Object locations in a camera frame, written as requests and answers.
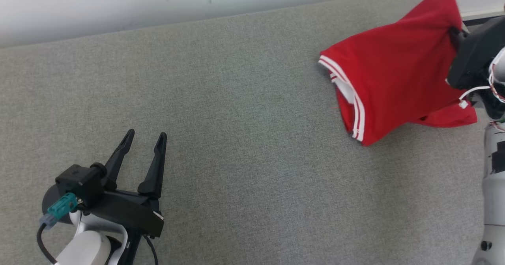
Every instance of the white background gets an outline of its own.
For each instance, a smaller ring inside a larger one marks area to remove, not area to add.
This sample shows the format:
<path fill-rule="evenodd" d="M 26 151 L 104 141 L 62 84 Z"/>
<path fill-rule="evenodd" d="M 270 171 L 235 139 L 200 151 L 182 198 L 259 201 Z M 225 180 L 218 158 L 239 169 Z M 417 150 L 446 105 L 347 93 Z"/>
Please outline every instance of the white background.
<path fill-rule="evenodd" d="M 195 21 L 327 0 L 0 0 L 0 47 Z M 462 13 L 505 0 L 458 0 Z"/>

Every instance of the white stripe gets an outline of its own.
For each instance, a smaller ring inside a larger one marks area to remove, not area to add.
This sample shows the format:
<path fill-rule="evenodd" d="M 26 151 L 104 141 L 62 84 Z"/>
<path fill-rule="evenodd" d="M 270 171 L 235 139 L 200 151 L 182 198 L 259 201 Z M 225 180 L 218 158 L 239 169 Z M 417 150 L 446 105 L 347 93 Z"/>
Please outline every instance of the white stripe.
<path fill-rule="evenodd" d="M 336 75 L 338 78 L 340 78 L 343 82 L 347 83 L 350 85 L 350 83 L 348 81 L 346 81 L 337 71 L 336 69 L 334 69 L 332 66 L 330 66 L 330 64 L 326 63 L 325 61 L 323 60 L 319 60 L 319 63 L 321 65 L 323 65 L 324 67 L 326 67 L 328 70 L 330 70 L 334 75 Z M 352 90 L 354 91 L 354 98 L 355 98 L 355 102 L 357 102 L 357 98 L 356 98 L 356 91 L 354 90 L 354 87 L 352 87 L 352 85 L 350 85 L 350 87 L 352 88 Z M 359 130 L 358 130 L 358 124 L 359 124 L 359 107 L 355 104 L 354 105 L 354 126 L 352 127 L 352 137 L 353 138 L 356 138 L 358 137 L 359 135 Z"/>
<path fill-rule="evenodd" d="M 339 64 L 337 64 L 335 61 L 333 61 L 332 59 L 330 59 L 324 55 L 321 55 L 320 58 L 325 60 L 328 64 L 330 64 L 330 66 L 332 66 L 335 71 L 333 71 L 332 69 L 330 69 L 330 70 L 332 72 L 334 72 L 335 74 L 342 76 L 343 80 L 345 82 L 347 82 L 350 85 L 350 87 L 352 88 L 352 90 L 354 91 L 355 99 L 357 101 L 357 107 L 359 109 L 359 127 L 357 129 L 357 132 L 358 132 L 357 140 L 362 142 L 363 137 L 365 135 L 365 107 L 363 105 L 363 102 L 359 98 L 359 95 L 356 92 L 356 89 L 352 86 L 352 83 L 350 82 L 349 78 L 347 77 L 347 75 L 344 72 L 344 70 L 342 69 L 342 67 L 340 67 Z"/>

